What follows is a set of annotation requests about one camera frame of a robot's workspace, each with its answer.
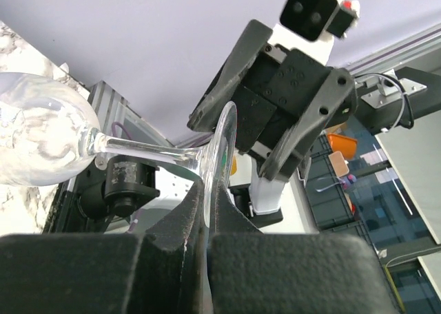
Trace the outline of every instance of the marble surface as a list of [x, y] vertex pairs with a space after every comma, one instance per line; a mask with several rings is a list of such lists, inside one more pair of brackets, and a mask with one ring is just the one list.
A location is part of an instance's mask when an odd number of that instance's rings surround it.
[[[89, 92], [42, 53], [0, 22], [0, 72], [47, 76], [75, 89], [87, 98]], [[41, 233], [57, 185], [11, 187], [0, 185], [0, 236], [9, 233]]]

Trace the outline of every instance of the wine glass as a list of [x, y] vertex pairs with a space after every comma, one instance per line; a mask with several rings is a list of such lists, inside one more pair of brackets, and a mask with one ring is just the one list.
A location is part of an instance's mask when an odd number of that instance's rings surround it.
[[90, 104], [75, 90], [43, 76], [0, 73], [0, 184], [54, 185], [81, 173], [96, 154], [108, 152], [153, 160], [188, 180], [202, 179], [204, 215], [217, 182], [227, 186], [237, 114], [228, 102], [212, 140], [177, 149], [123, 140], [101, 133]]

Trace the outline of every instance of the wine glass stem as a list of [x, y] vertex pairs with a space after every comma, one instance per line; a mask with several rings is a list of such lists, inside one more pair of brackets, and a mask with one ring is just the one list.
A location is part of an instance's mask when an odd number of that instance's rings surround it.
[[96, 135], [93, 148], [94, 154], [111, 153], [144, 158], [182, 178], [188, 180], [201, 178], [198, 159], [203, 150], [199, 148], [161, 147], [115, 138], [102, 133]]

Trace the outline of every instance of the mounting plate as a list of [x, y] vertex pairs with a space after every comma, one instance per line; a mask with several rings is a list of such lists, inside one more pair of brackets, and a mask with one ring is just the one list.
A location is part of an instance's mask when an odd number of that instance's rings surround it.
[[[401, 78], [399, 82], [406, 89], [406, 93], [409, 96], [416, 94], [417, 92], [421, 92], [427, 88], [426, 85], [409, 80], [407, 78]], [[388, 88], [387, 96], [383, 95], [380, 90], [374, 90], [373, 92], [363, 95], [361, 99], [374, 109], [380, 109], [381, 107], [384, 107], [390, 103], [399, 101], [401, 99], [401, 93], [398, 91], [398, 89], [391, 87]]]

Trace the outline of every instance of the orange bin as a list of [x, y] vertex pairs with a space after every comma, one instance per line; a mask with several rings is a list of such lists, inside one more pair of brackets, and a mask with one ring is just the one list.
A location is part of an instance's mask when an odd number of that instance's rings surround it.
[[357, 152], [357, 140], [354, 138], [338, 135], [327, 134], [329, 144], [332, 151], [340, 151], [345, 159], [352, 159]]

